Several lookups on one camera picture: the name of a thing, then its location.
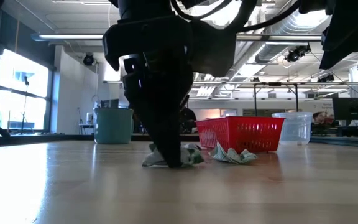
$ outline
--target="light stand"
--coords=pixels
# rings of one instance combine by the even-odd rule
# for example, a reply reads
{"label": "light stand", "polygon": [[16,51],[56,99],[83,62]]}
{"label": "light stand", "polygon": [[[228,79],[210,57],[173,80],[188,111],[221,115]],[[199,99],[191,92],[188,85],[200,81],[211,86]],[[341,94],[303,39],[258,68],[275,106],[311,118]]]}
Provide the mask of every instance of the light stand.
{"label": "light stand", "polygon": [[23,129],[24,129],[24,116],[25,116],[25,104],[27,103],[27,91],[29,90],[29,81],[27,79],[27,76],[24,77],[24,84],[25,84],[25,97],[24,97],[24,110],[23,110],[23,119],[22,119],[22,130],[20,132],[20,134],[23,134]]}

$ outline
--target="clear plastic container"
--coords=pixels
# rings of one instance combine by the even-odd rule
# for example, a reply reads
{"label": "clear plastic container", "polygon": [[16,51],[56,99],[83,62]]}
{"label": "clear plastic container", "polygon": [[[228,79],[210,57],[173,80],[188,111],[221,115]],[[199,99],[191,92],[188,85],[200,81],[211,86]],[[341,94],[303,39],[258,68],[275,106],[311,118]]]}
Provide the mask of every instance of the clear plastic container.
{"label": "clear plastic container", "polygon": [[305,145],[310,141],[313,113],[275,113],[274,118],[285,118],[280,136],[280,144]]}

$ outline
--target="duct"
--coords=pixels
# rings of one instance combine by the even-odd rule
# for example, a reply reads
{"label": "duct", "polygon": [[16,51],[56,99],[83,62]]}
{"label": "duct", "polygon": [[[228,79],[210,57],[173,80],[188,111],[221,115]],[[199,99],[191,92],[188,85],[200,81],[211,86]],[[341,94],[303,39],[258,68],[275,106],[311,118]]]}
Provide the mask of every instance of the duct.
{"label": "duct", "polygon": [[[290,1],[286,6],[279,12],[286,10],[293,4]],[[304,35],[311,32],[321,23],[323,23],[328,16],[325,15],[324,11],[310,12],[308,14],[300,14],[298,11],[294,12],[288,18],[281,22],[266,28],[262,34],[265,35]],[[287,45],[270,45],[263,42],[254,42],[246,54],[234,64],[235,74],[239,73],[241,67],[245,63],[268,63],[275,59],[282,52],[286,51]]]}

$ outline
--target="red plastic basket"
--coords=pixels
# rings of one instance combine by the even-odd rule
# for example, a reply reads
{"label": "red plastic basket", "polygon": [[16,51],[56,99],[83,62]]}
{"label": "red plastic basket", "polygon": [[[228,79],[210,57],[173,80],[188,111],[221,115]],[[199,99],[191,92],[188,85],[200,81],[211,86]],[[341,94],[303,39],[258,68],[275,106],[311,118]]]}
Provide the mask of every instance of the red plastic basket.
{"label": "red plastic basket", "polygon": [[284,118],[229,116],[196,123],[203,147],[213,149],[219,142],[226,152],[271,152],[277,150]]}

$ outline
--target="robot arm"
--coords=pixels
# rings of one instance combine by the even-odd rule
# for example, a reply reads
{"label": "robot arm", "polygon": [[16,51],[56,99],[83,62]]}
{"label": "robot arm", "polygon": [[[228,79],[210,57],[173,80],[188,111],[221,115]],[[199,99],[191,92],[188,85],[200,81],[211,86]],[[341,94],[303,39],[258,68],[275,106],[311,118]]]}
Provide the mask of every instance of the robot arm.
{"label": "robot arm", "polygon": [[[326,52],[321,68],[331,68],[351,52],[358,51],[358,5],[354,8],[357,13],[352,13],[353,5],[349,1],[299,0],[270,21],[244,27],[257,0],[242,0],[236,18],[220,30],[201,19],[230,0],[198,17],[182,12],[176,0],[110,1],[119,8],[121,20],[103,37],[106,60],[118,70],[118,58],[129,55],[124,60],[128,73],[123,78],[125,96],[170,167],[181,166],[178,121],[193,83],[193,72],[225,76],[233,64],[238,32],[272,25],[297,9],[301,13],[325,9],[333,18],[323,34]],[[200,2],[202,0],[182,0],[185,7]]]}

